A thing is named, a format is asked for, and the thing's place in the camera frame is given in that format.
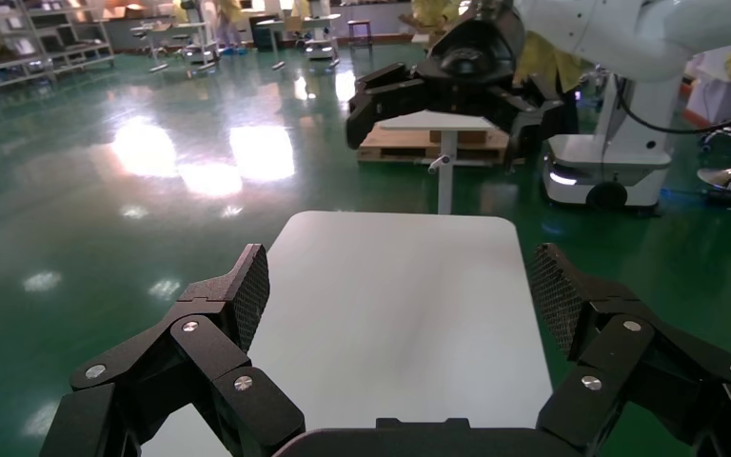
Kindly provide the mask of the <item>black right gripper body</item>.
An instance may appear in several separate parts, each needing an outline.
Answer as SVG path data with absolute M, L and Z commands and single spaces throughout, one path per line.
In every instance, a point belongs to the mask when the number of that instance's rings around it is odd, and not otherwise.
M 496 115 L 511 90 L 524 44 L 514 9 L 469 9 L 425 59 L 428 108 L 463 115 Z

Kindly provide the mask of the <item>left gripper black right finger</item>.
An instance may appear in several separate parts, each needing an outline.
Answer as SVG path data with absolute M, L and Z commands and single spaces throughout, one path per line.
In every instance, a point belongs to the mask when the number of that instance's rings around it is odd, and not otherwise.
M 534 307 L 574 367 L 536 427 L 593 456 L 624 408 L 648 410 L 697 456 L 731 456 L 731 353 L 659 318 L 625 285 L 584 273 L 553 244 L 529 266 Z

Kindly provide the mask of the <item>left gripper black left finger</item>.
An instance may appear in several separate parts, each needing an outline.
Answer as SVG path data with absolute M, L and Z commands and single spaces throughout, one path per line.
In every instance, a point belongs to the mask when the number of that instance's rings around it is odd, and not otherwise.
M 85 362 L 55 412 L 45 456 L 138 456 L 193 406 L 233 456 L 272 456 L 306 430 L 304 414 L 248 357 L 270 293 L 266 248 L 190 284 L 165 316 Z

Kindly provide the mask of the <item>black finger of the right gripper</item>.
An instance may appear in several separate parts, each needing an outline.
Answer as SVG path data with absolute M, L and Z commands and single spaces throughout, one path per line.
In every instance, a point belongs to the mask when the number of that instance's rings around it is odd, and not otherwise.
M 526 76 L 503 96 L 494 125 L 508 135 L 505 167 L 536 156 L 555 136 L 579 133 L 573 89 L 554 87 L 543 76 Z
M 361 146 L 381 121 L 426 109 L 431 92 L 424 79 L 417 78 L 404 63 L 394 63 L 359 78 L 348 100 L 346 144 Z

